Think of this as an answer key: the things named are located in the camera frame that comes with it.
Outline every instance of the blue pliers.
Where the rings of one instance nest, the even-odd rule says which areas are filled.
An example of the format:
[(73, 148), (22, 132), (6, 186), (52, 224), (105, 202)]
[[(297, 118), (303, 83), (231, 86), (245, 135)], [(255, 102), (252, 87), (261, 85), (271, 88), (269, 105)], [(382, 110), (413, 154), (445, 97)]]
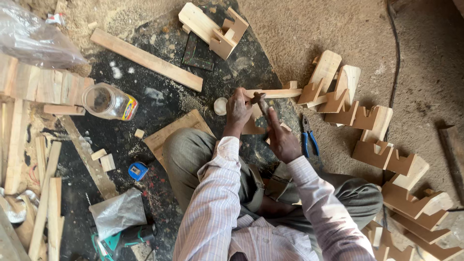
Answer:
[(303, 115), (303, 119), (301, 120), (301, 123), (303, 125), (303, 154), (305, 157), (309, 158), (309, 153), (308, 153), (308, 135), (311, 139), (311, 143), (316, 150), (315, 155), (319, 156), (319, 146), (317, 146), (316, 139), (314, 138), (313, 131), (311, 130), (309, 126), (309, 121), (306, 119), (306, 117)]

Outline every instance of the wooden offcut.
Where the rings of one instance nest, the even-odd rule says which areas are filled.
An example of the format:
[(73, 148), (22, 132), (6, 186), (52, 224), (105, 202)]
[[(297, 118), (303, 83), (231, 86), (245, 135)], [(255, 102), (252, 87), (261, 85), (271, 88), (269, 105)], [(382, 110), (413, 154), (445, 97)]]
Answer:
[(154, 72), (164, 75), (192, 90), (201, 92), (201, 86), (203, 84), (202, 78), (137, 48), (118, 37), (112, 36), (97, 28), (90, 39), (94, 43), (116, 52)]

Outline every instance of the clear plastic bag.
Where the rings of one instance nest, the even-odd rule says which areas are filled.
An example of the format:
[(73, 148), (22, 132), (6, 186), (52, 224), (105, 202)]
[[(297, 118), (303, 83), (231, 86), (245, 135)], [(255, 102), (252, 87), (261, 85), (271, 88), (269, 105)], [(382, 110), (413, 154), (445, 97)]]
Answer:
[(0, 52), (43, 68), (87, 63), (58, 28), (11, 0), (0, 0)]
[(135, 188), (91, 205), (89, 210), (95, 220), (100, 241), (130, 226), (147, 224), (142, 194)]

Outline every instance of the striped shirt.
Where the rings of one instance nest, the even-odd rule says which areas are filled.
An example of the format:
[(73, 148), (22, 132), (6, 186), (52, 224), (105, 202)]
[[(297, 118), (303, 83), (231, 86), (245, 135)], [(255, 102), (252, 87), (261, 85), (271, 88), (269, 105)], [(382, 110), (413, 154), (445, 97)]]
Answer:
[[(307, 234), (264, 218), (239, 219), (239, 139), (224, 137), (213, 158), (198, 171), (200, 184), (180, 224), (173, 260), (318, 260)], [(303, 156), (287, 164), (305, 217), (311, 221), (325, 260), (374, 261), (369, 240), (359, 231), (334, 187)]]

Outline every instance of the man's right hand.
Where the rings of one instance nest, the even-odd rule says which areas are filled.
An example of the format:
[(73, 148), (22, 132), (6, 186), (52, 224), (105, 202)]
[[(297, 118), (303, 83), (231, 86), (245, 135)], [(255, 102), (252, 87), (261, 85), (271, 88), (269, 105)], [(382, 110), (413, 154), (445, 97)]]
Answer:
[(269, 118), (271, 126), (268, 126), (269, 139), (271, 140), (270, 148), (276, 157), (285, 164), (302, 155), (300, 143), (291, 131), (280, 126), (279, 118), (274, 108), (269, 107)]

